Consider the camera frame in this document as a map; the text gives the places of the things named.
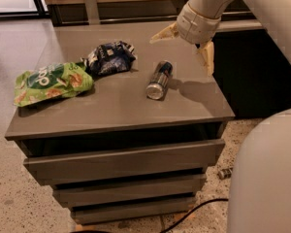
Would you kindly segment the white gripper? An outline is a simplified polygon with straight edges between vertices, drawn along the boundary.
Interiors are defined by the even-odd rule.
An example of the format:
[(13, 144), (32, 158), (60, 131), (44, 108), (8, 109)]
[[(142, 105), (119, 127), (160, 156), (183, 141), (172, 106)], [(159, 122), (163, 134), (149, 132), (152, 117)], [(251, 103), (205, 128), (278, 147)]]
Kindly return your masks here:
[(150, 43), (173, 40), (178, 34), (190, 44), (200, 44), (198, 53), (204, 59), (204, 66), (210, 77), (214, 72), (214, 43), (211, 41), (218, 28), (220, 18), (203, 17), (194, 12), (186, 3), (174, 22), (150, 38)]

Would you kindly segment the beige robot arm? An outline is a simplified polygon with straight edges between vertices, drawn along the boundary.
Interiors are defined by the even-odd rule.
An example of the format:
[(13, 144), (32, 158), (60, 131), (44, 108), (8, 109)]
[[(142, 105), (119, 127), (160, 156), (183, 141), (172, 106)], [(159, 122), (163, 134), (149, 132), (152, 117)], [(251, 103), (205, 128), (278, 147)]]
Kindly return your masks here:
[[(188, 0), (177, 21), (151, 38), (179, 35), (211, 44), (233, 0)], [(291, 64), (291, 0), (243, 0)], [(227, 233), (291, 233), (291, 109), (261, 121), (244, 139), (233, 168)]]

